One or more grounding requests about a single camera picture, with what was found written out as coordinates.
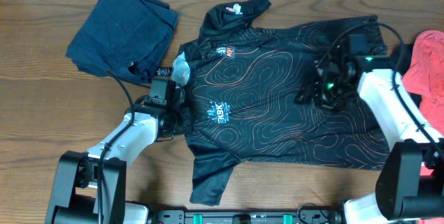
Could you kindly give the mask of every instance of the sleeve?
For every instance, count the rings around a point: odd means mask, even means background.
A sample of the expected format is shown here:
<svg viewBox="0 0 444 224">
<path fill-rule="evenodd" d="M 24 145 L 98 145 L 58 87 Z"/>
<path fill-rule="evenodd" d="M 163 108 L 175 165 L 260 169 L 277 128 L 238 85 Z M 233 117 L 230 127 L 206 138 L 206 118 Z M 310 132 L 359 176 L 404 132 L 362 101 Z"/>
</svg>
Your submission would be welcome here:
<svg viewBox="0 0 444 224">
<path fill-rule="evenodd" d="M 344 31 L 369 23 L 377 23 L 377 16 L 313 21 L 281 31 L 281 34 L 291 40 L 291 44 L 287 44 L 288 42 L 282 41 L 284 38 L 280 38 L 282 46 L 278 46 L 279 42 L 273 43 L 273 46 L 288 51 L 300 51 L 320 56 L 326 52 L 333 41 Z M 358 28 L 350 34 L 364 34 L 367 37 L 371 53 L 380 55 L 387 50 L 377 24 L 369 24 L 363 28 Z"/>
<path fill-rule="evenodd" d="M 219 205 L 234 166 L 240 160 L 223 148 L 201 139 L 187 137 L 193 152 L 193 192 L 189 201 L 209 206 Z"/>
<path fill-rule="evenodd" d="M 203 20 L 199 37 L 228 39 L 231 34 L 250 27 L 253 20 L 270 6 L 269 0 L 231 2 L 214 6 Z"/>
</svg>

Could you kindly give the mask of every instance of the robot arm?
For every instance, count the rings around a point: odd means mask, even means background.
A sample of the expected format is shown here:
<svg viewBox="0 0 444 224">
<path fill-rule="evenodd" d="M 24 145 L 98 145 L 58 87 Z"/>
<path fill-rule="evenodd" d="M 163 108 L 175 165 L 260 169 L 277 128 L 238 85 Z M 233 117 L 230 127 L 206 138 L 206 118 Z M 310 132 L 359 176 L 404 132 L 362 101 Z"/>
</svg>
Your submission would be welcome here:
<svg viewBox="0 0 444 224">
<path fill-rule="evenodd" d="M 149 95 L 135 102 L 135 116 L 127 131 L 111 144 L 103 158 L 103 223 L 147 224 L 148 207 L 125 201 L 126 170 L 136 157 L 158 137 L 181 135 L 190 128 L 185 92 L 172 80 L 154 78 Z M 99 159 L 105 145 L 130 121 L 128 109 L 123 121 L 103 141 L 84 153 L 67 151 L 59 160 L 45 223 L 97 223 L 98 198 L 76 194 L 76 188 L 97 188 Z"/>
<path fill-rule="evenodd" d="M 349 35 L 337 49 L 327 62 L 317 65 L 319 79 L 312 86 L 317 97 L 312 101 L 319 107 L 342 110 L 357 92 L 375 115 L 391 152 L 375 193 L 346 202 L 343 221 L 384 224 L 444 216 L 442 134 L 411 100 L 400 74 L 391 68 L 390 57 L 369 54 L 365 36 Z M 421 164 L 434 170 L 431 176 L 420 176 Z"/>
<path fill-rule="evenodd" d="M 428 144 L 429 140 L 418 131 L 418 127 L 407 114 L 405 108 L 399 102 L 391 84 L 392 69 L 374 69 L 371 72 L 363 72 L 357 88 L 361 97 L 372 110 L 375 118 L 386 137 L 390 150 L 398 141 L 413 139 L 417 143 Z M 402 85 L 401 75 L 396 74 L 396 84 L 400 85 L 398 91 L 409 109 L 424 129 L 439 142 L 443 136 L 430 126 L 409 94 Z"/>
<path fill-rule="evenodd" d="M 344 204 L 346 223 L 383 224 L 396 222 L 388 219 L 444 216 L 442 163 L 435 159 L 430 162 L 435 163 L 431 166 L 435 169 L 434 174 L 419 176 L 429 140 L 418 131 L 395 95 L 392 73 L 392 69 L 375 69 L 364 72 L 359 80 L 358 94 L 375 115 L 391 154 L 377 181 L 376 192 Z M 402 85 L 400 74 L 396 74 L 396 84 L 404 102 L 438 143 L 443 136 L 420 113 Z M 406 140 L 414 140 L 415 143 L 402 143 Z"/>
</svg>

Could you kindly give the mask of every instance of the folded navy shirt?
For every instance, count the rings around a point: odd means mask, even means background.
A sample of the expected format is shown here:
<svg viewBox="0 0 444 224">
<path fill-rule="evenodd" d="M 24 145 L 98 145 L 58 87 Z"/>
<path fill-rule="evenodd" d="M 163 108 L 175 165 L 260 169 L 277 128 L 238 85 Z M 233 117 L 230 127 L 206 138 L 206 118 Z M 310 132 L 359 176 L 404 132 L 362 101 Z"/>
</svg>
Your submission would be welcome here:
<svg viewBox="0 0 444 224">
<path fill-rule="evenodd" d="M 149 83 L 167 52 L 178 13 L 158 0 L 99 0 L 67 49 L 79 71 Z"/>
</svg>

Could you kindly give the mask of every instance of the wire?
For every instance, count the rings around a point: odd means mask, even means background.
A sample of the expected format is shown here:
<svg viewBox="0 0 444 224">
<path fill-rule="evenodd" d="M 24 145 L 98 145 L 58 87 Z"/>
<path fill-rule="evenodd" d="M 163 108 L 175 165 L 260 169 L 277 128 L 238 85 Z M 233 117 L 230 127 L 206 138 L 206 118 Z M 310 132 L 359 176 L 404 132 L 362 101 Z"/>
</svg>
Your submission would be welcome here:
<svg viewBox="0 0 444 224">
<path fill-rule="evenodd" d="M 299 219 L 301 219 L 300 218 L 300 213 L 299 213 L 299 211 L 303 208 L 303 207 L 305 207 L 305 206 L 307 206 L 307 205 L 313 205 L 313 206 L 315 206 L 317 209 L 318 209 L 318 211 L 322 214 L 322 216 L 328 221 L 329 219 L 328 219 L 328 217 L 321 211 L 321 208 L 318 206 L 318 205 L 316 205 L 316 204 L 314 204 L 314 203 L 304 203 L 304 204 L 302 204 L 302 206 L 300 206 L 299 208 L 298 208 L 298 211 L 296 212 L 296 217 L 298 217 Z"/>
<path fill-rule="evenodd" d="M 140 86 L 140 87 L 145 87 L 145 88 L 151 89 L 151 86 L 149 86 L 149 85 L 143 85 L 143 84 L 139 84 L 139 83 L 134 83 L 134 82 L 131 82 L 131 81 L 129 81 L 129 80 L 123 79 L 123 78 L 121 78 L 121 77 L 118 77 L 118 76 L 116 76 L 115 74 L 114 74 L 113 77 L 114 77 L 114 78 L 118 78 L 118 79 L 120 79 L 120 80 L 122 80 L 122 81 L 124 81 L 124 82 L 126 82 L 126 83 L 130 83 L 131 85 L 137 85 L 137 86 Z"/>
<path fill-rule="evenodd" d="M 134 102 L 134 104 L 140 104 L 141 102 L 143 102 L 143 101 L 145 100 L 145 98 L 146 98 L 147 96 L 148 96 L 148 95 L 140 96 L 138 99 L 136 99 L 136 101 Z"/>
<path fill-rule="evenodd" d="M 106 69 L 106 72 L 108 74 L 110 74 L 119 83 L 119 85 L 122 87 L 123 91 L 125 92 L 126 97 L 130 101 L 131 119 L 128 122 L 128 124 L 126 124 L 125 127 L 123 127 L 115 136 L 113 136 L 111 138 L 111 140 L 108 143 L 106 143 L 103 146 L 102 153 L 100 154 L 99 166 L 97 168 L 97 214 L 99 216 L 98 217 L 99 224 L 103 223 L 103 217 L 102 217 L 102 215 L 103 215 L 103 203 L 102 203 L 103 160 L 105 158 L 106 153 L 109 151 L 111 145 L 117 140 L 117 138 L 119 138 L 120 135 L 122 135 L 134 123 L 134 116 L 135 116 L 135 106 L 134 106 L 133 100 L 131 99 L 131 95 L 128 92 L 128 90 L 126 89 L 125 85 L 123 85 L 123 83 L 120 81 L 120 79 L 117 78 L 117 76 L 114 73 L 112 73 L 109 69 Z"/>
<path fill-rule="evenodd" d="M 444 162 L 444 153 L 443 151 L 439 148 L 438 144 L 435 142 L 435 140 L 429 135 L 429 133 L 427 131 L 425 131 L 424 127 L 422 126 L 422 124 L 417 120 L 417 118 L 415 117 L 415 115 L 413 114 L 413 112 L 409 109 L 409 107 L 407 106 L 407 104 L 404 102 L 404 99 L 401 97 L 401 93 L 398 90 L 399 85 L 396 84 L 396 73 L 398 72 L 398 69 L 400 68 L 400 65 L 402 64 L 402 62 L 404 61 L 404 40 L 402 40 L 401 35 L 391 26 L 388 26 L 386 24 L 383 23 L 378 23 L 378 22 L 371 22 L 371 23 L 365 23 L 365 24 L 361 24 L 358 26 L 354 26 L 344 32 L 342 32 L 332 43 L 332 45 L 330 45 L 330 47 L 328 48 L 327 52 L 323 55 L 323 57 L 319 60 L 318 64 L 316 65 L 316 68 L 321 67 L 321 65 L 323 64 L 323 62 L 325 61 L 325 59 L 327 58 L 328 54 L 330 53 L 330 51 L 336 46 L 336 44 L 338 43 L 338 41 L 344 37 L 345 35 L 347 35 L 348 33 L 357 30 L 359 28 L 363 28 L 365 26 L 372 26 L 372 25 L 376 25 L 376 26 L 382 26 L 384 28 L 387 28 L 388 30 L 390 30 L 399 40 L 400 42 L 400 58 L 398 59 L 398 62 L 395 65 L 395 69 L 393 70 L 392 73 L 392 77 L 391 77 L 391 82 L 392 82 L 392 86 L 393 86 L 393 90 L 395 91 L 396 96 L 398 97 L 399 101 L 401 102 L 401 105 L 404 107 L 404 109 L 406 110 L 407 114 L 410 116 L 410 118 L 413 120 L 413 122 L 416 124 L 416 126 L 418 127 L 419 131 L 421 131 L 422 134 L 424 134 L 424 136 L 429 140 L 430 144 L 434 147 L 435 151 L 439 154 L 439 157 L 441 159 L 442 162 Z"/>
</svg>

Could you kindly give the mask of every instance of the red cloth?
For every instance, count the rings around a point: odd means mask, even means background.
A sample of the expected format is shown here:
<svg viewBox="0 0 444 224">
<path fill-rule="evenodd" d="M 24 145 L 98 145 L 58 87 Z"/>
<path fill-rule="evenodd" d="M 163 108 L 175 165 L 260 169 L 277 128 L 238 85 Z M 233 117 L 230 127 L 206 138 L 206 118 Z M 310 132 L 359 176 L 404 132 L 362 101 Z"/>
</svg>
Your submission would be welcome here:
<svg viewBox="0 0 444 224">
<path fill-rule="evenodd" d="M 443 224 L 444 218 L 435 218 L 430 220 L 418 220 L 418 224 Z"/>
<path fill-rule="evenodd" d="M 444 33 L 419 34 L 402 82 L 408 92 L 422 95 L 419 110 L 444 135 Z"/>
</svg>

